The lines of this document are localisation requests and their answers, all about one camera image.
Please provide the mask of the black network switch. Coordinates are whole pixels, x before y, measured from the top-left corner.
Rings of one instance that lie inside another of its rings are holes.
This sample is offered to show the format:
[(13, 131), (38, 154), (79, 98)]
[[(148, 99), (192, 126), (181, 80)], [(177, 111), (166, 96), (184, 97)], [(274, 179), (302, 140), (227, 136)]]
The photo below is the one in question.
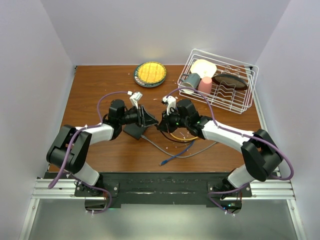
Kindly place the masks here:
[(147, 129), (147, 127), (137, 126), (135, 123), (132, 123), (127, 124), (123, 128), (123, 131), (135, 140), (139, 140)]

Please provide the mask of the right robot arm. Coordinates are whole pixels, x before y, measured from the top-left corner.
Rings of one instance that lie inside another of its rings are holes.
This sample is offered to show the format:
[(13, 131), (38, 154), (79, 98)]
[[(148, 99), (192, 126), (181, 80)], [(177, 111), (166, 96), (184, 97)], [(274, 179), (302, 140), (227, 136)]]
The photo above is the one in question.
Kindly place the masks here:
[(177, 101), (173, 96), (165, 96), (162, 103), (166, 110), (162, 112), (159, 131), (173, 133), (185, 128), (194, 137), (224, 144), (242, 154), (244, 164), (232, 170), (215, 188), (218, 194), (224, 192), (233, 197), (247, 183), (266, 181), (283, 161), (272, 147), (272, 138), (263, 129), (253, 132), (215, 122), (211, 117), (199, 115), (189, 99)]

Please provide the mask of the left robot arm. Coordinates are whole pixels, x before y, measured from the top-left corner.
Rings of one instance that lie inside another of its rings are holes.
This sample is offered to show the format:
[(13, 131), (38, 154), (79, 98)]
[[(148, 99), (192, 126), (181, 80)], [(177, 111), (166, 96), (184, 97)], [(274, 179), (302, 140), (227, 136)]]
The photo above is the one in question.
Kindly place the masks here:
[(89, 147), (96, 143), (112, 141), (122, 132), (124, 125), (135, 124), (138, 127), (149, 127), (158, 124), (155, 116), (148, 113), (143, 105), (134, 105), (130, 109), (120, 99), (113, 100), (108, 114), (101, 123), (91, 126), (74, 127), (64, 125), (58, 132), (46, 160), (59, 168), (57, 176), (48, 185), (52, 189), (64, 172), (86, 183), (86, 191), (92, 196), (99, 196), (104, 184), (99, 181), (100, 174), (87, 162)]

